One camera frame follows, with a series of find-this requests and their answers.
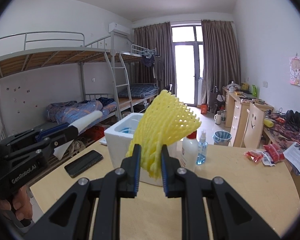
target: human hand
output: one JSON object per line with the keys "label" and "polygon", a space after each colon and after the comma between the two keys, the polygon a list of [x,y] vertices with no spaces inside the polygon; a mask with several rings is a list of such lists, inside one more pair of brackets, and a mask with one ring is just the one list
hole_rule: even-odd
{"label": "human hand", "polygon": [[[26,186],[21,187],[12,200],[13,207],[16,210],[18,220],[32,219],[32,205],[27,195]],[[1,210],[11,210],[11,205],[7,200],[0,200]]]}

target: paper sheet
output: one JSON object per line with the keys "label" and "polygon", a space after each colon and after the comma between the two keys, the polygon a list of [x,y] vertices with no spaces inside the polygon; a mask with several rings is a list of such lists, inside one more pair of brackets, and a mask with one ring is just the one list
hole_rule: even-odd
{"label": "paper sheet", "polygon": [[300,172],[300,144],[294,142],[288,149],[284,152],[284,157],[290,161]]}
{"label": "paper sheet", "polygon": [[103,137],[102,139],[100,139],[99,143],[102,145],[107,145],[106,137]]}

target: red snack package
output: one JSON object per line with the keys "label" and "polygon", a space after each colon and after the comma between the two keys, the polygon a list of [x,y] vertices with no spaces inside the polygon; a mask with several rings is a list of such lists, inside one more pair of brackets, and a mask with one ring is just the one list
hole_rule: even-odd
{"label": "red snack package", "polygon": [[264,145],[263,147],[270,154],[274,163],[284,160],[283,151],[281,150],[281,148],[278,145],[269,144],[269,145]]}
{"label": "red snack package", "polygon": [[257,163],[263,158],[263,154],[261,152],[257,151],[248,151],[244,153],[245,156],[249,158],[249,160],[252,160],[253,162]]}

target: yellow foam net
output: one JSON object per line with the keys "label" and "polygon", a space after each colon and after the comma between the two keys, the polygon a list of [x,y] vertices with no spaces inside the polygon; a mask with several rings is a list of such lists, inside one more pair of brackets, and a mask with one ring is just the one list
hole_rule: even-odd
{"label": "yellow foam net", "polygon": [[167,90],[153,100],[142,116],[130,142],[127,157],[135,144],[141,145],[140,166],[152,178],[161,177],[161,148],[171,145],[200,127],[196,115]]}

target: desk drawer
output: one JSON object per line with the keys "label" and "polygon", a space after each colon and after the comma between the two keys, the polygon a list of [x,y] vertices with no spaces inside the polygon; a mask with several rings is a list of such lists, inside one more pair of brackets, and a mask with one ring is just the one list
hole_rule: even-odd
{"label": "desk drawer", "polygon": [[236,140],[237,132],[238,132],[238,127],[239,127],[239,117],[233,116],[232,119],[232,124],[231,124],[231,131],[230,134],[232,136],[231,138],[231,145],[234,145],[234,141]]}
{"label": "desk drawer", "polygon": [[240,117],[240,112],[241,112],[241,104],[238,103],[238,101],[236,101],[235,105],[234,105],[233,115],[235,115],[237,118],[239,118]]}

